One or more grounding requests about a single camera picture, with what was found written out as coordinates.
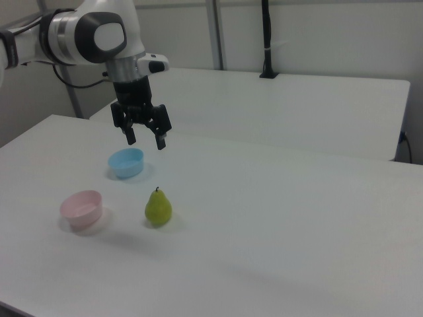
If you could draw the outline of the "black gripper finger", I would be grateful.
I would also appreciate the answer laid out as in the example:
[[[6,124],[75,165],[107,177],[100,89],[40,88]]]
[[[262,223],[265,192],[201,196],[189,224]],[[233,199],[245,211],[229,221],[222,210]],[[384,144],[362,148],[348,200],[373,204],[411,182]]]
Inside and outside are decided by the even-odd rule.
[[[128,145],[133,145],[136,142],[136,138],[132,128],[133,121],[127,113],[127,108],[119,102],[112,103],[110,108],[114,126],[122,130],[122,133],[126,136]]]
[[[164,104],[152,107],[151,118],[145,124],[155,135],[155,140],[158,150],[163,150],[166,147],[165,137],[167,132],[172,129],[171,121]]]

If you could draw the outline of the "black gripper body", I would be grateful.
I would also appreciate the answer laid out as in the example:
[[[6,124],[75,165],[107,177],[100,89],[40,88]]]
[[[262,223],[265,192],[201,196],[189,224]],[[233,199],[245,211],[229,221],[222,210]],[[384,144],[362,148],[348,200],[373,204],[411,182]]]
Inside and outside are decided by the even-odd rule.
[[[117,101],[110,106],[114,125],[157,125],[159,107],[153,106],[149,77],[130,82],[113,82]]]

